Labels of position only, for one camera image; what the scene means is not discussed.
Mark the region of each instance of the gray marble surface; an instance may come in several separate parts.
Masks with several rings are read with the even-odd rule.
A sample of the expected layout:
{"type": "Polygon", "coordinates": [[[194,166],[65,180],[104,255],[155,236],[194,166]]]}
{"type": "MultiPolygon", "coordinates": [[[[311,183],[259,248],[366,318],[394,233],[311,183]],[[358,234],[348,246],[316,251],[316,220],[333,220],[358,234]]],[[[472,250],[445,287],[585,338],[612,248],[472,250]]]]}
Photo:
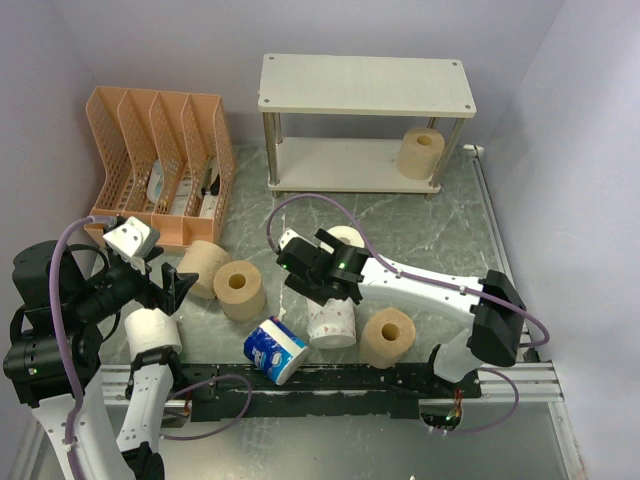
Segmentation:
{"type": "MultiPolygon", "coordinates": [[[[262,273],[267,305],[260,315],[245,324],[227,319],[217,300],[189,294],[175,314],[183,343],[185,363],[248,363],[242,352],[249,333],[270,315],[281,320],[301,339],[308,341],[306,299],[284,287],[286,272],[275,263],[267,245],[265,225],[271,210],[286,198],[272,198],[267,188],[267,161],[263,148],[236,147],[237,174],[227,224],[221,246],[235,260],[248,260],[262,273]]],[[[428,270],[451,275],[484,276],[487,269],[498,269],[491,242],[488,219],[468,158],[457,151],[442,180],[442,192],[427,200],[423,195],[330,194],[352,211],[378,251],[386,257],[428,270]]],[[[312,238],[316,229],[345,225],[347,220],[332,205],[319,200],[293,202],[278,212],[273,222],[277,236],[285,227],[312,238]]],[[[160,281],[160,265],[177,265],[181,255],[165,254],[151,263],[152,278],[160,281]]],[[[96,270],[100,267],[97,260],[96,270]]],[[[363,301],[356,309],[358,336],[368,319],[391,302],[363,301]]],[[[393,305],[416,324],[416,341],[404,362],[427,361],[433,347],[451,340],[461,327],[451,319],[430,315],[428,311],[393,305]]],[[[139,308],[132,302],[122,318],[139,308]]],[[[111,320],[101,329],[108,331],[111,320]]],[[[130,363],[124,327],[106,342],[100,352],[104,364],[130,363]]],[[[309,363],[352,363],[359,361],[358,345],[337,350],[312,349],[309,363]]]]}

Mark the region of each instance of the shelf top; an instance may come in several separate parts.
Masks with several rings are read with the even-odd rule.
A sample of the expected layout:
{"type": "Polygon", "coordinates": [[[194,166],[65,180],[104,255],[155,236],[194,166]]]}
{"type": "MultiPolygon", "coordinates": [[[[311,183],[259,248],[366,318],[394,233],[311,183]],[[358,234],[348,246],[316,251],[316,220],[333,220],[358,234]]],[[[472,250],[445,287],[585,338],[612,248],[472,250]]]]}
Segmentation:
{"type": "Polygon", "coordinates": [[[471,118],[476,105],[460,60],[264,56],[261,112],[471,118]]]}

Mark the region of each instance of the white shelf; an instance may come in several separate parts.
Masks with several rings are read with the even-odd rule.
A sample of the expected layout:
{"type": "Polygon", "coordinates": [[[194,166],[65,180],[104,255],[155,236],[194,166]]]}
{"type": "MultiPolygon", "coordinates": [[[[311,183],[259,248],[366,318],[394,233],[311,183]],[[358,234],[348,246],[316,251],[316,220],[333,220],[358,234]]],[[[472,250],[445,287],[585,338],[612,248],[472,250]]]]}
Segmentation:
{"type": "Polygon", "coordinates": [[[286,137],[278,145],[272,191],[437,193],[396,166],[400,140],[286,137]]]}
{"type": "Polygon", "coordinates": [[[460,60],[267,54],[261,112],[471,118],[460,60]]]}

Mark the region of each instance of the paper roll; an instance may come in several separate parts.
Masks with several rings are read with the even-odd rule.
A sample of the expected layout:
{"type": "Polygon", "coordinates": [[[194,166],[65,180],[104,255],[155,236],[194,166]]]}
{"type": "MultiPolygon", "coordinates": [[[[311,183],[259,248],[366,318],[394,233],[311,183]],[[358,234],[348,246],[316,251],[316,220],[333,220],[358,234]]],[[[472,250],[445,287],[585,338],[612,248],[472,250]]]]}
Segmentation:
{"type": "Polygon", "coordinates": [[[197,273],[198,281],[189,290],[204,298],[216,298],[213,291],[213,277],[223,265],[231,261],[231,255],[218,245],[196,240],[182,257],[176,269],[178,273],[197,273]]]}
{"type": "Polygon", "coordinates": [[[409,350],[416,338],[413,321],[400,310],[387,308],[369,319],[360,339],[362,360],[375,368],[389,368],[409,350]]]}
{"type": "MultiPolygon", "coordinates": [[[[331,235],[336,237],[343,243],[347,245],[353,245],[354,247],[364,247],[364,240],[360,236],[360,233],[355,228],[346,227],[344,225],[338,225],[336,227],[332,227],[327,230],[331,235]]],[[[333,253],[333,248],[331,248],[326,243],[320,243],[320,247],[326,250],[329,253],[333,253]]]]}
{"type": "Polygon", "coordinates": [[[213,278],[213,290],[225,315],[240,322],[255,317],[267,301],[260,272],[244,260],[220,267],[213,278]]]}
{"type": "Polygon", "coordinates": [[[330,298],[324,306],[307,300],[309,344],[316,348],[343,348],[356,343],[355,305],[351,299],[330,298]]]}
{"type": "Polygon", "coordinates": [[[152,348],[171,346],[180,353],[182,342],[176,321],[159,308],[141,308],[124,321],[131,360],[152,348]]]}
{"type": "Polygon", "coordinates": [[[402,140],[398,170],[407,178],[426,180],[435,172],[444,144],[444,137],[436,130],[412,128],[402,140]]]}
{"type": "Polygon", "coordinates": [[[309,347],[282,322],[271,317],[245,340],[244,354],[276,385],[282,385],[307,358],[309,347]]]}

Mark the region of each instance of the gray wall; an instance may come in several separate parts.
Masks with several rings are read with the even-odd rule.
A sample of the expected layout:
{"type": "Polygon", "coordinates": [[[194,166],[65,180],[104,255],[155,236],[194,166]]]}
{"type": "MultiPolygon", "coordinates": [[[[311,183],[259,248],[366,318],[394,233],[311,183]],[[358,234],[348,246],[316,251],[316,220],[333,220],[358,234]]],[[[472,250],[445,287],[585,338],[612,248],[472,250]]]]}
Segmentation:
{"type": "MultiPolygon", "coordinates": [[[[98,82],[219,93],[236,139],[259,140],[267,52],[459,58],[485,144],[562,0],[56,0],[98,82]]],[[[401,137],[412,119],[284,118],[285,134],[401,137]]]]}
{"type": "MultiPolygon", "coordinates": [[[[13,257],[57,237],[85,215],[102,169],[84,116],[95,85],[55,5],[39,0],[0,3],[0,355],[9,348],[9,320],[20,306],[13,257]]],[[[0,374],[0,478],[13,464],[26,406],[0,374]]]]}
{"type": "Polygon", "coordinates": [[[485,171],[592,480],[638,478],[640,3],[569,1],[485,171]]]}

